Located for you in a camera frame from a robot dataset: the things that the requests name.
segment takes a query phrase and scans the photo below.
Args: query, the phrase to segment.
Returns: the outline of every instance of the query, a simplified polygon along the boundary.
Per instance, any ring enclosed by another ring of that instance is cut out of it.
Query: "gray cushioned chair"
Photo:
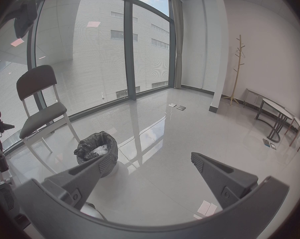
[[[56,89],[56,77],[54,70],[49,65],[37,66],[34,69],[23,74],[17,81],[17,92],[20,100],[23,102],[26,114],[28,119],[26,120],[23,128],[21,129],[19,137],[23,140],[28,149],[33,153],[33,155],[52,173],[56,173],[44,160],[36,153],[33,149],[32,144],[37,141],[42,141],[46,148],[52,152],[47,143],[44,140],[44,136],[54,131],[61,125],[65,123],[68,125],[73,136],[76,138],[79,143],[79,137],[77,136],[75,130],[73,129],[69,118],[67,116],[66,107],[60,102],[59,96]],[[43,90],[50,86],[53,86],[57,102],[51,106],[48,106],[39,112],[30,116],[28,109],[26,107],[25,98]],[[63,115],[64,117],[57,122],[51,124],[50,126],[45,127],[41,131],[38,131],[39,128],[49,123],[53,119]]]

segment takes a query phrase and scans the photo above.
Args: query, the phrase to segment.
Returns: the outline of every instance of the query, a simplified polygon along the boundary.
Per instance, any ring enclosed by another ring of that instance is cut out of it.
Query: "glossy floor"
[[[209,94],[167,89],[72,122],[79,138],[104,130],[119,147],[117,172],[102,178],[88,201],[109,221],[132,225],[169,225],[212,215],[221,207],[191,163],[191,152],[199,152],[257,175],[259,183],[272,175],[290,186],[279,212],[259,236],[267,238],[300,197],[300,141],[289,147],[294,135],[290,131],[284,136],[283,128],[277,150],[271,149],[262,141],[270,127],[254,120],[255,110],[221,100],[215,114],[208,111],[211,101]],[[77,142],[68,127],[57,129],[46,141],[53,153],[41,142],[34,147],[56,171],[77,165]],[[9,162],[22,182],[51,175],[25,147]]]

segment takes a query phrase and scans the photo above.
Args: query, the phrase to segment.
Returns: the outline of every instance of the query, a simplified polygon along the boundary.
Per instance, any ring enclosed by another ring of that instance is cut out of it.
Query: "coat rack peg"
[[[235,69],[233,68],[233,70],[236,71],[235,84],[234,84],[234,88],[233,88],[232,95],[231,95],[230,97],[223,97],[223,98],[231,98],[231,103],[230,103],[230,105],[232,105],[232,100],[234,100],[235,102],[237,102],[237,103],[239,104],[239,102],[234,98],[234,92],[235,92],[235,88],[236,88],[236,84],[237,84],[237,79],[238,79],[238,77],[239,77],[240,66],[244,65],[244,63],[241,64],[241,57],[245,58],[245,56],[244,56],[244,54],[243,54],[243,52],[242,52],[242,48],[245,47],[245,45],[242,46],[243,43],[242,43],[241,35],[240,35],[240,39],[239,39],[239,38],[237,38],[237,39],[240,41],[240,48],[237,48],[238,50],[236,51],[239,55],[235,53],[235,55],[239,58],[239,65],[237,66],[237,70],[235,70]]]

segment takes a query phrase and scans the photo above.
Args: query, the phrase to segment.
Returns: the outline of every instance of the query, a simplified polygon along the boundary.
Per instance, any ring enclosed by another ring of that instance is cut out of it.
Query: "white chair leg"
[[[64,118],[66,120],[66,123],[67,123],[70,131],[72,132],[73,136],[76,138],[77,142],[79,143],[80,139],[79,139],[78,135],[76,134],[76,131],[73,129],[72,124],[70,123],[70,120],[69,120],[67,114],[64,114]]]
[[[49,150],[50,153],[52,153],[51,148],[49,148],[48,144],[46,143],[46,141],[44,140],[44,138],[42,138],[42,142],[43,144],[46,146],[46,148]]]
[[[37,152],[33,149],[33,147],[28,144],[26,139],[23,139],[23,142],[25,143],[25,145],[27,146],[27,148],[31,151],[31,153],[37,158],[37,160],[42,163],[42,165],[44,167],[46,167],[50,172],[52,172],[53,174],[56,174],[56,171],[54,169],[52,169],[49,165],[47,165],[45,163],[45,161],[37,154]]]

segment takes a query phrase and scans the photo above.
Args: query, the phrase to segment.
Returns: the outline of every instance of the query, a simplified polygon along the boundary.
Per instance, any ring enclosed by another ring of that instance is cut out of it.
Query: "white tabletop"
[[[278,104],[263,98],[264,103],[271,106],[273,109],[277,110],[279,113],[283,114],[284,116],[288,117],[289,119],[293,119],[293,116],[289,114],[284,108],[280,107]]]

